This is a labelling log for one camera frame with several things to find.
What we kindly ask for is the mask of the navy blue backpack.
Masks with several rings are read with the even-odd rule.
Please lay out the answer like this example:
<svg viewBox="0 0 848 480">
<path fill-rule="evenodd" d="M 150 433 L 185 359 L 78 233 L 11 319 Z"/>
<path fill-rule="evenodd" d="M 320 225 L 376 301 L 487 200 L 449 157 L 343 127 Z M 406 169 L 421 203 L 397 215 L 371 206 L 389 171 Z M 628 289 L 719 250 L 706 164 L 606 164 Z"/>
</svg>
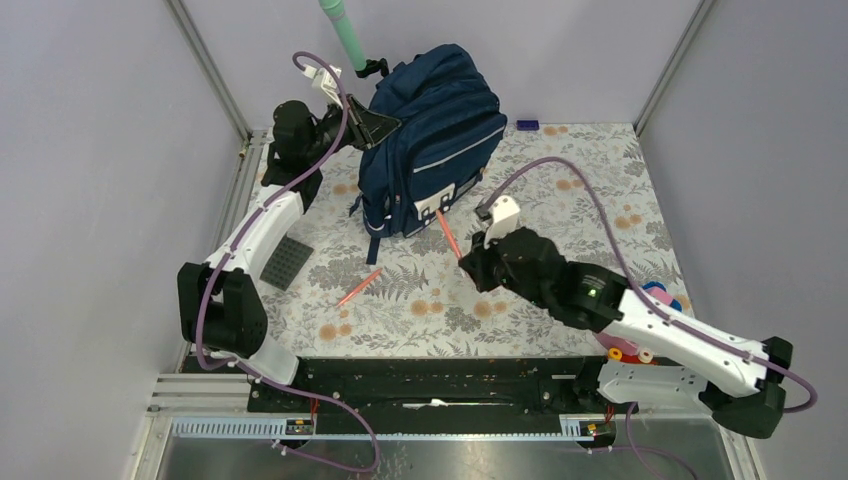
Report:
<svg viewBox="0 0 848 480">
<path fill-rule="evenodd" d="M 362 154 L 351 207 L 362 214 L 371 238 L 366 262 L 374 265 L 382 239 L 415 235 L 482 180 L 507 117 L 456 44 L 398 64 L 377 84 L 369 109 L 400 122 Z"/>
</svg>

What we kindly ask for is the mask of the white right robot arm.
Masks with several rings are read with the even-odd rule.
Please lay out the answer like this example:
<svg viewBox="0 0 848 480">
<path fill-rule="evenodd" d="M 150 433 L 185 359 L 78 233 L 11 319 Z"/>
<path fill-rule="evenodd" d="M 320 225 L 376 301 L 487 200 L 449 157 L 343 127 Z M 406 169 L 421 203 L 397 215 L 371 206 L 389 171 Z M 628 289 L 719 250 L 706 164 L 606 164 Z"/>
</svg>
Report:
<svg viewBox="0 0 848 480">
<path fill-rule="evenodd" d="M 648 296 L 605 267 L 569 261 L 522 227 L 491 242 L 478 232 L 458 262 L 480 292 L 509 290 L 565 326 L 621 338 L 670 360 L 668 366 L 605 364 L 578 379 L 575 402 L 597 412 L 615 404 L 657 404 L 710 414 L 722 427 L 768 439 L 788 413 L 781 383 L 791 343 L 750 340 L 716 329 Z"/>
</svg>

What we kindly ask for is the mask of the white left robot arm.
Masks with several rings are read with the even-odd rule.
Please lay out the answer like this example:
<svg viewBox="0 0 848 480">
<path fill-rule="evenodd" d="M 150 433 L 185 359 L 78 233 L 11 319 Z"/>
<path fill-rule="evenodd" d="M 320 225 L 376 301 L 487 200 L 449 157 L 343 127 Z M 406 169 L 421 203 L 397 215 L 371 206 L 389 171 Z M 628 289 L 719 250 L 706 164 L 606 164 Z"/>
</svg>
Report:
<svg viewBox="0 0 848 480">
<path fill-rule="evenodd" d="M 330 102 L 323 117 L 288 100 L 273 114 L 272 140 L 261 188 L 234 231 L 203 263 L 185 263 L 177 274 L 181 333 L 211 359 L 238 361 L 252 375 L 274 382 L 272 398 L 288 411 L 309 401 L 310 385 L 296 375 L 298 357 L 279 345 L 256 288 L 287 231 L 317 196 L 321 164 L 351 146 L 367 151 L 401 122 L 374 112 L 353 96 Z"/>
</svg>

